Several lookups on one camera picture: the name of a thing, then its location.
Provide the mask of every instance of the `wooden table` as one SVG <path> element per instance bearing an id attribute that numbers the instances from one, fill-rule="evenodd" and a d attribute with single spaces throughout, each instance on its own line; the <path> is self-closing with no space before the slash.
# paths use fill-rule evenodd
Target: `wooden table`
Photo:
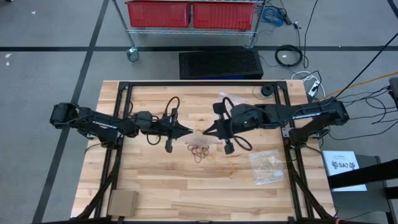
<path id="1" fill-rule="evenodd" d="M 292 105 L 307 103 L 301 81 L 289 80 L 287 84 Z M 118 85 L 118 81 L 103 83 L 97 111 L 112 115 Z M 169 99 L 178 96 L 181 99 L 179 122 L 195 130 L 204 130 L 218 119 L 212 104 L 221 101 L 223 95 L 228 95 L 235 104 L 275 103 L 274 97 L 262 97 L 259 86 L 134 86 L 133 112 L 147 110 L 161 116 Z M 308 121 L 296 121 L 296 125 L 300 127 Z M 286 221 L 287 217 L 294 217 L 280 129 L 257 129 L 240 135 L 253 145 L 252 151 L 245 151 L 234 143 L 235 152 L 227 156 L 223 143 L 217 142 L 217 138 L 208 137 L 207 141 L 213 141 L 210 155 L 199 164 L 187 149 L 187 144 L 192 141 L 189 135 L 173 141 L 171 154 L 164 149 L 165 138 L 156 146 L 149 145 L 142 133 L 136 138 L 125 138 L 118 189 L 139 192 L 136 214 L 126 220 Z M 89 141 L 88 145 L 96 143 L 98 141 Z M 315 140 L 309 140 L 308 145 L 319 149 Z M 286 178 L 255 185 L 248 154 L 270 150 L 280 152 Z M 83 211 L 98 190 L 105 151 L 98 146 L 86 153 L 72 217 Z M 304 148 L 302 156 L 309 189 L 322 206 L 334 215 L 320 154 Z M 234 169 L 232 175 L 229 174 L 232 172 L 229 162 Z M 298 193 L 306 217 L 303 195 L 300 190 Z M 106 214 L 108 199 L 109 192 L 104 198 L 102 216 Z"/>

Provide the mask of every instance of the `plastic bag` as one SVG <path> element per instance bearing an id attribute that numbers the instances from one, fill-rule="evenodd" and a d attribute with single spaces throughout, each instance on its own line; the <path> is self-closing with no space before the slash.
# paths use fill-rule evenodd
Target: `plastic bag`
<path id="1" fill-rule="evenodd" d="M 183 138 L 186 144 L 198 147 L 209 147 L 211 144 L 222 144 L 222 141 L 213 136 L 205 136 L 199 131 Z"/>
<path id="2" fill-rule="evenodd" d="M 239 96 L 235 96 L 235 95 L 232 95 L 232 94 L 219 92 L 218 95 L 220 96 L 218 98 L 219 102 L 222 102 L 224 97 L 228 97 L 229 99 L 231 99 L 231 101 L 232 101 L 232 103 L 234 105 L 239 105 L 239 104 L 245 102 L 245 98 L 242 98 L 242 97 L 239 97 Z M 231 105 L 229 103 L 225 104 L 225 108 L 226 108 L 227 111 L 230 111 L 232 109 L 232 107 L 231 107 Z"/>
<path id="3" fill-rule="evenodd" d="M 283 180 L 284 165 L 278 150 L 257 152 L 249 155 L 256 185 L 268 184 Z"/>

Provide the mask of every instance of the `cardboard box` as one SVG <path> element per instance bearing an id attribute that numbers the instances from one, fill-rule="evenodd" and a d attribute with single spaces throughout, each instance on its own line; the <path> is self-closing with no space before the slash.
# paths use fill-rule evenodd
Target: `cardboard box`
<path id="1" fill-rule="evenodd" d="M 108 215 L 132 217 L 138 192 L 132 190 L 113 190 Z"/>

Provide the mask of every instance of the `shelf cart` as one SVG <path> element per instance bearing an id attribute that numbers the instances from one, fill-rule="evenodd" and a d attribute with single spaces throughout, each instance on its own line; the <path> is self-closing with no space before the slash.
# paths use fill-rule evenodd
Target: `shelf cart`
<path id="1" fill-rule="evenodd" d="M 176 0 L 157 0 L 157 1 L 176 1 Z M 114 7 L 119 15 L 120 21 L 126 31 L 127 37 L 130 41 L 131 48 L 127 51 L 127 58 L 131 62 L 135 62 L 139 58 L 139 53 L 137 47 L 134 43 L 134 37 L 131 34 L 191 34 L 191 35 L 243 35 L 249 37 L 249 44 L 245 45 L 247 48 L 253 48 L 254 41 L 258 35 L 258 28 L 261 20 L 261 16 L 258 16 L 255 24 L 252 26 L 251 30 L 236 30 L 236 29 L 196 29 L 192 26 L 191 19 L 190 25 L 187 28 L 174 28 L 174 27 L 132 27 L 129 29 L 127 27 L 126 21 L 124 21 L 120 8 L 116 0 L 112 0 Z M 261 9 L 259 15 L 262 14 L 266 0 L 184 0 L 181 2 L 248 2 L 254 4 L 260 4 Z"/>

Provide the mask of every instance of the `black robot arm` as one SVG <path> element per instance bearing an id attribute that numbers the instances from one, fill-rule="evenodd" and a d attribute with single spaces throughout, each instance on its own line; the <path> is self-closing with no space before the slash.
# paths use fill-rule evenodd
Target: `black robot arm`
<path id="1" fill-rule="evenodd" d="M 225 103 L 228 101 L 232 106 L 231 114 L 226 110 Z M 344 104 L 330 98 L 324 101 L 304 105 L 285 106 L 281 104 L 258 104 L 233 105 L 229 98 L 223 102 L 213 104 L 213 110 L 219 119 L 203 132 L 205 135 L 215 136 L 226 141 L 225 152 L 231 154 L 234 151 L 233 144 L 229 139 L 237 138 L 245 141 L 235 134 L 250 131 L 257 128 L 275 129 L 284 127 L 292 119 L 315 118 L 302 128 L 290 129 L 289 138 L 291 145 L 301 145 L 307 142 L 310 135 L 321 131 L 329 125 L 343 125 L 349 120 Z M 247 142 L 241 146 L 251 150 Z"/>
<path id="2" fill-rule="evenodd" d="M 76 128 L 84 137 L 97 137 L 103 147 L 111 149 L 120 146 L 119 133 L 134 138 L 141 130 L 142 134 L 168 137 L 165 149 L 172 152 L 172 139 L 192 133 L 191 129 L 178 123 L 177 117 L 176 108 L 172 109 L 170 115 L 167 115 L 166 110 L 161 118 L 149 111 L 140 111 L 120 119 L 71 103 L 59 103 L 54 106 L 50 123 L 57 129 Z"/>

